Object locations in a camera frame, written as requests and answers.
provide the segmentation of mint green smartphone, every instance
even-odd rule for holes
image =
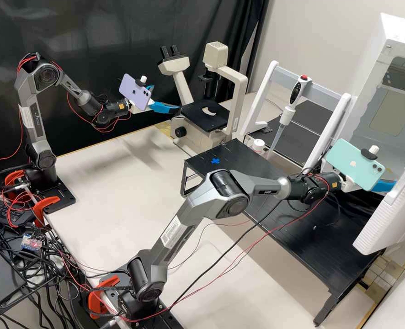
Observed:
[[[361,150],[340,138],[327,152],[326,161],[342,174],[350,176],[363,190],[370,191],[385,171],[376,160],[369,160]]]

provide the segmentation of purple smartphone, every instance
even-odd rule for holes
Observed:
[[[119,92],[134,103],[141,111],[146,109],[149,99],[151,98],[151,92],[145,87],[140,87],[136,84],[135,79],[127,73],[125,73],[122,78]]]

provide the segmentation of white knob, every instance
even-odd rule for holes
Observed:
[[[368,151],[369,151],[370,153],[373,153],[373,154],[378,154],[379,147],[376,146],[376,145],[372,145],[372,146],[370,146],[370,148],[368,149]]]

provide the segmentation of smartphone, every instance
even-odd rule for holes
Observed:
[[[119,92],[141,111],[146,109],[149,99],[151,99],[151,92],[145,87],[139,86],[135,79],[127,73],[122,78]]]
[[[374,188],[385,167],[376,160],[367,159],[361,150],[340,138],[327,152],[326,161],[342,174],[350,176],[363,190]]]

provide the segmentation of white table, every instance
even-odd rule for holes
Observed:
[[[179,188],[186,157],[154,127],[61,156],[57,172],[76,203],[48,215],[48,221],[79,262],[112,271],[150,248],[175,215],[183,202]],[[203,220],[175,264],[195,248],[208,222]],[[170,273],[162,301],[170,305],[232,243],[217,226],[207,228],[198,252]],[[233,248],[195,288],[221,273],[241,251]],[[98,279],[90,283],[95,286]],[[249,257],[172,313],[185,328],[313,327],[312,316]],[[122,321],[119,325],[127,328]]]

